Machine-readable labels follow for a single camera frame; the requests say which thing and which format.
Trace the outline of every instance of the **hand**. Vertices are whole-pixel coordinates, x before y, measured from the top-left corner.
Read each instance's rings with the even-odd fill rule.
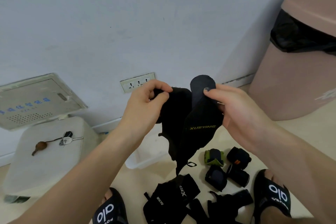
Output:
[[[216,89],[204,90],[204,94],[224,104],[219,107],[224,113],[223,126],[237,143],[253,154],[265,131],[277,126],[243,90],[216,84]]]
[[[153,90],[161,89],[164,92],[153,100]],[[158,120],[162,105],[168,100],[168,92],[172,92],[171,86],[158,80],[150,80],[143,86],[134,90],[127,102],[124,115],[118,125],[135,143],[137,148],[145,135],[154,127]]]

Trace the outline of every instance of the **baseboard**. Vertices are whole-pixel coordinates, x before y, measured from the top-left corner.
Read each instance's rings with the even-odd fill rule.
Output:
[[[10,164],[13,156],[14,152],[0,156],[0,167]]]
[[[246,76],[240,77],[238,79],[234,79],[234,80],[229,81],[229,82],[224,82],[222,84],[238,88],[240,86],[251,83],[253,81],[254,76],[255,76],[255,73],[248,74]]]
[[[121,120],[121,117],[115,120],[105,122],[103,124],[93,126],[92,128],[97,133],[108,132],[108,131],[115,129],[118,126],[120,120]]]

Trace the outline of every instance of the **trash can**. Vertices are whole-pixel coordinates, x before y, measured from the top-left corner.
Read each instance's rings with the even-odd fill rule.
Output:
[[[335,0],[285,0],[249,95],[272,120],[313,112],[336,97]]]

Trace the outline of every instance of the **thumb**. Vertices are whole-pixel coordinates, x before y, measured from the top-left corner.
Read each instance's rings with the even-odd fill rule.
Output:
[[[229,98],[232,94],[232,92],[226,91],[226,90],[219,90],[219,89],[212,89],[210,91],[207,91],[204,89],[203,91],[204,95],[211,99],[215,99],[223,104],[227,104],[229,101]]]
[[[168,92],[165,92],[163,91],[162,93],[158,94],[156,96],[156,98],[154,98],[150,104],[151,105],[154,105],[156,107],[159,108],[159,110],[161,110],[161,107],[163,106],[164,103],[166,103],[166,101],[168,100],[169,98],[169,93]]]

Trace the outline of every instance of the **green rolled strap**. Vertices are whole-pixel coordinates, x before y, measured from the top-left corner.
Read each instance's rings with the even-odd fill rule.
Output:
[[[224,159],[224,152],[217,149],[207,150],[204,153],[204,163],[207,165],[223,167]]]

